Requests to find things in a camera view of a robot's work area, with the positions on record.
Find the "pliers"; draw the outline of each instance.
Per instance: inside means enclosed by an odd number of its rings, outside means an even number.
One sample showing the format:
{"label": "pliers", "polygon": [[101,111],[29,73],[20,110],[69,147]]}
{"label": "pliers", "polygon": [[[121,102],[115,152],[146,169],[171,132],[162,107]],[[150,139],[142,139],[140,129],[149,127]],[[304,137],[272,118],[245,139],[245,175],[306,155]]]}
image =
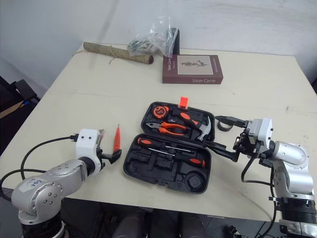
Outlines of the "pliers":
{"label": "pliers", "polygon": [[162,122],[161,124],[150,122],[150,123],[146,123],[146,125],[149,126],[150,128],[158,129],[158,131],[160,133],[167,133],[167,134],[171,134],[171,135],[184,135],[184,134],[183,133],[175,133],[175,132],[169,131],[169,130],[167,130],[168,128],[180,128],[182,130],[186,130],[186,127],[183,126],[183,125],[166,123],[166,122]]}

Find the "orange pliers handle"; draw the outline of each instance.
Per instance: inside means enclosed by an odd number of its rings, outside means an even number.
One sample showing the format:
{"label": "orange pliers handle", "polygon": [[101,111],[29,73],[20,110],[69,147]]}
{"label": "orange pliers handle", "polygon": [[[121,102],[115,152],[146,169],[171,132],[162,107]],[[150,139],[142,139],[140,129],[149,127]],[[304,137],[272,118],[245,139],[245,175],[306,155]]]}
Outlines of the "orange pliers handle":
{"label": "orange pliers handle", "polygon": [[184,135],[183,133],[175,133],[175,132],[169,131],[167,129],[168,128],[180,128],[180,129],[186,130],[185,126],[179,125],[179,124],[162,122],[160,125],[161,125],[161,127],[158,129],[158,131],[160,133],[167,133],[167,134],[171,134],[171,135]]}
{"label": "orange pliers handle", "polygon": [[160,133],[166,133],[166,134],[171,134],[171,135],[184,135],[184,134],[182,134],[182,133],[171,132],[171,131],[165,129],[164,127],[160,127],[160,128],[158,129],[158,131],[159,131]]}
{"label": "orange pliers handle", "polygon": [[161,127],[164,127],[164,128],[181,128],[183,130],[186,130],[186,127],[183,125],[180,125],[180,124],[172,124],[172,123],[162,122],[160,125],[161,125]]}

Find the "hammer head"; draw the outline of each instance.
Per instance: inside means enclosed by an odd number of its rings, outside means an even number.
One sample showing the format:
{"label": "hammer head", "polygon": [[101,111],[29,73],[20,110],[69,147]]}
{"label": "hammer head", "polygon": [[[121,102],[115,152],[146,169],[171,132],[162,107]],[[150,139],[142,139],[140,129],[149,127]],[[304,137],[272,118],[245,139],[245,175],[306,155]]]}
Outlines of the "hammer head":
{"label": "hammer head", "polygon": [[211,121],[210,121],[210,118],[209,118],[209,117],[208,117],[208,123],[207,123],[207,125],[202,124],[202,125],[199,127],[199,130],[201,130],[202,133],[200,134],[200,136],[197,137],[197,139],[200,140],[200,141],[203,141],[204,136],[205,136],[205,135],[208,135],[209,132],[210,132],[210,130],[211,130]]}

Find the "rolled mat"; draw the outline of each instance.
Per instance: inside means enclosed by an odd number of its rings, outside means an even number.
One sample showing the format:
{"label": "rolled mat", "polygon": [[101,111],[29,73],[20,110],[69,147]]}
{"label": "rolled mat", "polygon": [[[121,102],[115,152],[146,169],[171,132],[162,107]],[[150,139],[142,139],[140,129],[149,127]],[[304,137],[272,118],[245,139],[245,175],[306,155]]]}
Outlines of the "rolled mat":
{"label": "rolled mat", "polygon": [[114,48],[112,46],[103,46],[95,43],[84,42],[84,49],[87,51],[113,56],[116,58],[123,58],[127,60],[134,60],[137,62],[152,64],[154,58],[152,55],[130,56],[127,50]]}

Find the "white wall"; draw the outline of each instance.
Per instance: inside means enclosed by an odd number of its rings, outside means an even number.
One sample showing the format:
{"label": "white wall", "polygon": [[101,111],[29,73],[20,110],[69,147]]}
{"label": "white wall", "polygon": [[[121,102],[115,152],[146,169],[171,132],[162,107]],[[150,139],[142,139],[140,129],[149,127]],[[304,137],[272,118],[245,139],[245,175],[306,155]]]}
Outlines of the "white wall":
{"label": "white wall", "polygon": [[[49,88],[83,41],[127,44],[157,2],[0,0],[0,54]],[[316,0],[174,0],[174,6],[182,48],[295,55],[307,78],[317,77]]]}

